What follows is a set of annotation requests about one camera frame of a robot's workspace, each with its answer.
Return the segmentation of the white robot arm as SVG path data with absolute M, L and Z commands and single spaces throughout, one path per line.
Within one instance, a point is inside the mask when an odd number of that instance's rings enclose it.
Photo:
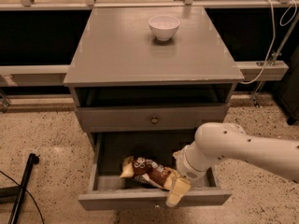
M 176 206 L 206 171 L 227 159 L 245 161 L 299 182 L 299 142 L 250 136 L 234 123 L 201 125 L 194 141 L 174 154 L 179 176 L 171 181 L 166 205 Z

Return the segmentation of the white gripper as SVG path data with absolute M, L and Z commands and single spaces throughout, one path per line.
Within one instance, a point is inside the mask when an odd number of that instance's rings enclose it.
M 195 142 L 174 152 L 173 157 L 176 160 L 177 170 L 168 167 L 164 168 L 164 188 L 169 190 L 166 199 L 168 207 L 175 207 L 188 193 L 192 186 L 190 181 L 197 182 L 206 174 L 210 167 L 218 163 L 217 158 L 206 156 Z

